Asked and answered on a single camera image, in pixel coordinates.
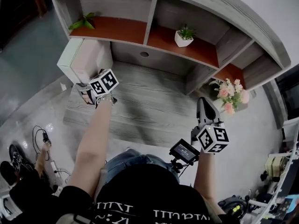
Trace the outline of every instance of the green plant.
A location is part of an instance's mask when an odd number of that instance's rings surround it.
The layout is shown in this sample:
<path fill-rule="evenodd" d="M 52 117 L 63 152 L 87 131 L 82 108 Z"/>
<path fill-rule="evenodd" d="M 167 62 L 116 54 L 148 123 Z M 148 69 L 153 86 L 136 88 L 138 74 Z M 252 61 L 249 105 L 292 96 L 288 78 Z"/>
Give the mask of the green plant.
<path fill-rule="evenodd" d="M 94 27 L 92 25 L 92 23 L 93 23 L 92 19 L 94 17 L 95 17 L 94 13 L 89 13 L 86 16 L 83 16 L 83 18 L 81 18 L 79 21 L 71 24 L 69 27 L 69 30 L 73 30 L 73 29 L 79 28 L 81 26 L 86 26 L 90 29 L 94 29 Z"/>
<path fill-rule="evenodd" d="M 195 36 L 195 30 L 189 29 L 187 25 L 185 24 L 179 31 L 179 36 L 183 40 L 191 40 Z"/>

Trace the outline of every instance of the electronic device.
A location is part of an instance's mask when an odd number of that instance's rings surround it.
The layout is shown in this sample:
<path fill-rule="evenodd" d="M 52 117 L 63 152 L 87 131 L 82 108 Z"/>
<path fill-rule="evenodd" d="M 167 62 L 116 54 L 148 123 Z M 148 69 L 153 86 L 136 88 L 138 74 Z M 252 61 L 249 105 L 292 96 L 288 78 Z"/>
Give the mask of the electronic device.
<path fill-rule="evenodd" d="M 198 126 L 191 131 L 191 145 L 181 139 L 170 149 L 169 154 L 175 157 L 171 163 L 178 173 L 183 167 L 198 161 L 200 152 L 192 146 L 192 143 L 199 141 L 203 152 L 215 154 L 222 151 L 229 142 L 219 111 L 205 97 L 200 97 L 197 101 L 196 118 Z"/>

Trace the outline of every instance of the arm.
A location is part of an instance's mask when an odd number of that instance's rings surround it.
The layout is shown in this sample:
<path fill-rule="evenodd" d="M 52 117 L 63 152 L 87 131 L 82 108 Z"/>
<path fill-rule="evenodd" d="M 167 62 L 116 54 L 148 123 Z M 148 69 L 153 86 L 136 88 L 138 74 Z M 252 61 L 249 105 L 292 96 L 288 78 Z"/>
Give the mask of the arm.
<path fill-rule="evenodd" d="M 111 110 L 112 104 L 109 100 L 99 103 L 79 144 L 75 167 L 69 181 L 70 186 L 84 190 L 91 197 L 98 185 L 100 170 L 105 165 Z"/>
<path fill-rule="evenodd" d="M 43 144 L 41 153 L 38 155 L 37 160 L 36 160 L 36 165 L 35 165 L 35 169 L 38 172 L 39 177 L 41 177 L 44 167 L 45 167 L 45 159 L 46 159 L 46 153 L 47 151 L 49 151 L 51 147 L 51 143 L 50 142 L 46 142 Z"/>
<path fill-rule="evenodd" d="M 215 199 L 215 157 L 200 153 L 194 188 L 210 203 L 217 215 L 225 214 Z"/>

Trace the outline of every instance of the shelf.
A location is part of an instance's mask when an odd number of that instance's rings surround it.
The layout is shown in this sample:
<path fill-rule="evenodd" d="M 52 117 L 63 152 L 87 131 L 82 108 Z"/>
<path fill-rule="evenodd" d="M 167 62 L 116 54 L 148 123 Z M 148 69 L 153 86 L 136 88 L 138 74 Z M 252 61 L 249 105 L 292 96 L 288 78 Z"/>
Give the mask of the shelf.
<path fill-rule="evenodd" d="M 216 75 L 214 75 L 214 78 L 221 81 L 225 81 L 225 79 L 228 78 L 231 82 L 234 82 L 234 80 L 239 79 L 241 85 L 244 88 L 246 88 L 243 71 L 240 68 L 234 66 L 233 64 L 228 64 Z"/>
<path fill-rule="evenodd" d="M 194 38 L 194 41 L 187 47 L 178 47 L 174 41 L 176 31 L 157 26 L 152 28 L 149 34 L 148 46 L 167 50 L 172 54 L 191 58 L 201 64 L 219 68 L 216 47 L 199 38 Z"/>
<path fill-rule="evenodd" d="M 143 44 L 146 23 L 123 18 L 95 17 L 95 29 L 85 26 L 73 30 L 71 37 L 96 37 Z"/>

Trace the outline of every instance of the jeans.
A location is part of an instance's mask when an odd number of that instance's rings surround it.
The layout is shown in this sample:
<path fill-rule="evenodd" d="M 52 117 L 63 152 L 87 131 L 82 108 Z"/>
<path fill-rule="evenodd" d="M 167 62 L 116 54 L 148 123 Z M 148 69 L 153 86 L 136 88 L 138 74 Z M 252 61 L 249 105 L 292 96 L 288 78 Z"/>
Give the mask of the jeans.
<path fill-rule="evenodd" d="M 136 150 L 130 148 L 127 151 L 117 155 L 106 164 L 105 169 L 107 170 L 107 178 L 105 184 L 110 182 L 121 171 L 135 164 L 159 165 L 169 170 L 176 177 L 179 183 L 178 174 L 173 169 L 172 164 L 165 163 L 162 159 L 154 155 L 151 154 L 143 155 L 140 152 L 137 152 Z"/>

